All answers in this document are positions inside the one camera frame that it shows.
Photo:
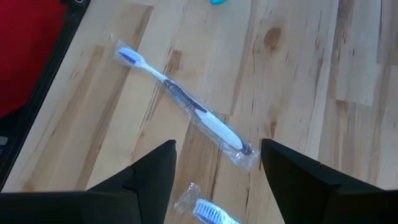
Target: black object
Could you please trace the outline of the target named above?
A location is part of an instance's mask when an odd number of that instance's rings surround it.
[[[398,191],[382,190],[273,140],[261,159],[286,224],[398,223]]]
[[[169,140],[86,192],[0,194],[0,223],[163,223],[176,160]]]
[[[57,74],[59,66],[69,48],[70,42],[83,19],[90,0],[61,0],[61,3],[68,4],[67,13],[64,17],[64,25],[60,37],[55,43],[53,52],[47,62],[42,76],[37,81],[28,103],[19,112],[18,118],[13,121],[16,131],[13,131],[6,147],[2,147],[0,154],[0,190],[3,188],[6,179],[18,157],[25,139],[36,119],[37,113],[50,89],[53,79]]]

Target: plastic packaging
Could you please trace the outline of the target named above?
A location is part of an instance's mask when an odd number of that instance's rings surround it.
[[[187,112],[191,121],[219,145],[220,149],[223,150],[236,165],[242,166],[247,170],[252,169],[259,156],[259,150],[251,143],[239,137],[228,125],[217,118],[214,113],[206,109],[203,103],[196,100],[179,84],[151,67],[143,56],[139,55],[120,40],[116,42],[114,57],[125,65],[143,68],[153,74],[156,79],[164,84],[167,92],[174,98],[178,105]]]
[[[225,210],[203,198],[200,187],[194,183],[190,184],[174,208],[179,213],[190,212],[204,224],[241,224]]]

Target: plastic wrapper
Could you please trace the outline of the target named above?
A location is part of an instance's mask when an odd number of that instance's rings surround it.
[[[241,224],[225,210],[203,198],[200,187],[194,183],[190,184],[174,208],[179,213],[189,212],[204,224]]]
[[[151,67],[143,56],[139,55],[120,40],[116,41],[114,57],[125,65],[142,68],[153,74],[156,79],[164,84],[167,92],[185,110],[191,121],[219,145],[220,149],[236,165],[244,167],[247,170],[252,169],[259,156],[259,150],[238,136],[228,125],[217,118],[212,111],[208,110],[203,103],[195,99],[178,83]]]

